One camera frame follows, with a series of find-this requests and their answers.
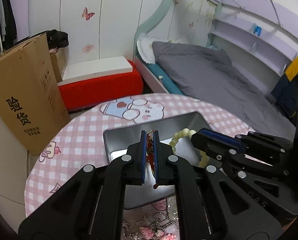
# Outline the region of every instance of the black cloth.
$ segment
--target black cloth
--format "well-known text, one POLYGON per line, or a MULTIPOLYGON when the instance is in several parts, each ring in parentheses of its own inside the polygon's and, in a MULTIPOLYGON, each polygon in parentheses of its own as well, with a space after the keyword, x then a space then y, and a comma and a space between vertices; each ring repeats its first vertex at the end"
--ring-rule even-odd
POLYGON ((26 38, 22 39, 21 41, 18 41, 15 45, 20 44, 30 38, 33 38, 33 37, 38 36, 43 33, 46 33, 46 35, 47 35, 47 42, 48 42, 49 49, 64 48, 69 45, 68 33, 60 32, 57 30, 44 31, 41 33, 37 33, 34 36, 26 37, 26 38))
POLYGON ((3 6, 6 22, 6 36, 3 41, 3 48, 10 49, 14 46, 14 40, 17 38, 17 27, 10 0, 3 0, 3 6))

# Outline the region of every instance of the hanging clothes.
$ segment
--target hanging clothes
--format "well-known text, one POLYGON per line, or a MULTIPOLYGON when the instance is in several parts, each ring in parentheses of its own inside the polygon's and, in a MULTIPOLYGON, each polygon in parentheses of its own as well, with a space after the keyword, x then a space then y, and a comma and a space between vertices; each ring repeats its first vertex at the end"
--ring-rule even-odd
POLYGON ((3 0, 0 0, 0 30, 1 39, 4 41, 6 36, 6 21, 3 0))
POLYGON ((298 57, 287 67, 279 82, 272 90, 271 94, 276 99, 276 106, 280 112, 288 119, 293 120, 295 116, 295 106, 298 86, 295 83, 295 76, 298 75, 298 57))
POLYGON ((10 0, 2 1, 6 23, 6 35, 5 40, 3 41, 3 48, 10 49, 14 46, 14 40, 17 38, 17 28, 10 0))

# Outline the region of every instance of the floor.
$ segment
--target floor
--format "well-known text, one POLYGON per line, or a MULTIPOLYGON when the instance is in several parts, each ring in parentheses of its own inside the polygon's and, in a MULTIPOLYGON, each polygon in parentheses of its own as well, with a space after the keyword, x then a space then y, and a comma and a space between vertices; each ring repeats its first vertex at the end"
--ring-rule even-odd
MULTIPOLYGON (((144 83, 144 89, 143 89, 142 94, 144 95, 144 94, 153 93, 151 88, 148 86, 148 84, 144 80, 143 80, 143 83, 144 83)), ((77 116, 83 114, 84 112, 88 111, 89 109, 90 108, 70 112, 69 115, 70 115, 71 120, 76 118, 77 116)), ((39 156, 31 156, 30 154, 28 154, 28 175, 31 172, 31 170, 33 169, 33 167, 34 167, 36 161, 38 160, 38 158, 39 158, 39 156)))

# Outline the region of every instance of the blue object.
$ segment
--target blue object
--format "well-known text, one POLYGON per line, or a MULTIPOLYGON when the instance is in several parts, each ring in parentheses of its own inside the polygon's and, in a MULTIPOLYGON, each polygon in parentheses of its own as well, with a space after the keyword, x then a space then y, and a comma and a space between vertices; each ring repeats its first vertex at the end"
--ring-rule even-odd
POLYGON ((256 26, 254 30, 254 34, 260 36, 262 32, 262 28, 260 26, 256 26))
POLYGON ((238 139, 235 139, 235 138, 223 135, 223 134, 218 134, 216 132, 209 131, 206 129, 202 129, 198 133, 209 136, 214 139, 217 139, 217 140, 222 141, 226 144, 232 145, 233 148, 238 149, 239 153, 244 153, 246 150, 245 148, 243 148, 241 141, 238 139))
POLYGON ((156 184, 158 184, 159 180, 159 163, 158 163, 158 154, 156 152, 156 137, 153 136, 153 158, 154 158, 154 174, 155 174, 155 179, 156 179, 156 184))
POLYGON ((143 64, 151 71, 154 76, 159 79, 159 76, 162 76, 161 82, 163 86, 167 89, 170 94, 176 95, 184 95, 181 90, 177 87, 176 84, 172 81, 172 79, 167 75, 167 73, 156 63, 156 64, 147 64, 145 63, 141 56, 138 54, 137 57, 141 60, 143 64))
POLYGON ((142 158, 141 158, 141 181, 142 184, 145 183, 145 176, 146 176, 146 156, 147 156, 147 133, 146 131, 141 132, 141 139, 142 142, 142 158))

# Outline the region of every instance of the cardboard box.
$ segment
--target cardboard box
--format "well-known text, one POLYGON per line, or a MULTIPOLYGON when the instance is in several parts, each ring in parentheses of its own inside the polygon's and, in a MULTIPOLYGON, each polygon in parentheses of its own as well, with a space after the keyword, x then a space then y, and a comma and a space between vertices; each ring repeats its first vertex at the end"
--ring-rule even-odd
POLYGON ((57 82, 61 82, 67 67, 64 49, 58 49, 57 52, 50 54, 50 58, 56 80, 57 82))
POLYGON ((70 121, 52 70, 46 34, 0 56, 0 116, 32 155, 39 155, 70 121))

